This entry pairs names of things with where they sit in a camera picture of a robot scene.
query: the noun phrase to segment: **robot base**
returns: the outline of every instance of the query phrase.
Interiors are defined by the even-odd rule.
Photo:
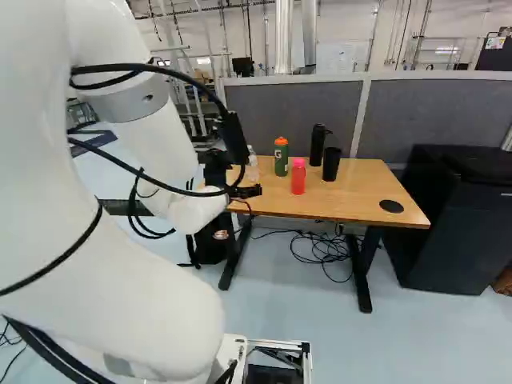
[[[248,357],[254,352],[264,354],[289,368],[249,364]],[[220,376],[233,360],[237,360],[238,364],[229,384],[311,384],[313,357],[308,342],[247,340],[241,335],[225,334],[210,378]]]

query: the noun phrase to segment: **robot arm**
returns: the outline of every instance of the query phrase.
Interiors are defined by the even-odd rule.
[[[142,36],[124,0],[68,1],[71,46],[76,66],[150,60]],[[102,120],[113,123],[119,140],[140,161],[145,172],[171,185],[182,185],[198,171],[197,155],[160,74],[137,74],[99,89],[87,85],[108,82],[126,73],[84,74],[74,77],[78,97],[88,101]],[[213,192],[207,186],[198,192]],[[144,205],[168,219],[185,234],[194,234],[227,206],[227,195],[196,198],[182,196],[141,182]]]
[[[59,342],[82,346],[96,358],[132,362],[173,382],[206,380],[222,343],[220,297],[133,242],[102,213],[67,147],[63,106],[70,66],[150,58],[125,1],[24,0],[11,8],[0,14],[5,32],[0,38],[0,115],[7,127],[0,143],[0,202],[10,218],[0,234],[0,313]],[[75,82],[92,84],[119,75],[84,74]],[[161,77],[140,73],[79,93],[116,122],[120,140],[148,174],[171,184],[189,179],[198,164]],[[187,232],[226,204],[225,196],[200,198],[206,212],[201,216],[191,199],[159,195],[162,206],[155,203],[152,209],[172,215],[176,227]],[[174,208],[181,204],[190,204],[191,213]],[[188,217],[193,225],[178,224]],[[74,248],[84,234],[84,242]],[[45,274],[37,276],[42,270]]]

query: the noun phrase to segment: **desk surface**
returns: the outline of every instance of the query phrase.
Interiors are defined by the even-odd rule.
[[[322,180],[322,167],[311,167],[306,161],[306,192],[291,193],[291,172],[284,178],[274,173],[274,157],[258,156],[263,196],[247,202],[256,215],[291,218],[314,218],[367,225],[429,228],[430,222],[382,160],[344,158],[335,182]],[[228,184],[239,172],[234,166],[227,172]],[[241,186],[250,186],[245,177]],[[395,200],[403,205],[401,214],[383,210],[381,200]],[[248,213],[240,202],[232,202],[228,210]]]

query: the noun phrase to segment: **black filing cabinet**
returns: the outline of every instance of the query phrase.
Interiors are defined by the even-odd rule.
[[[481,294],[512,259],[512,154],[415,146],[401,181],[431,228],[385,231],[382,240],[400,284]]]

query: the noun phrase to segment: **green bottle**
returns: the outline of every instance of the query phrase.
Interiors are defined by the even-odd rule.
[[[284,137],[275,139],[274,157],[275,157],[275,174],[277,176],[288,175],[288,140]]]

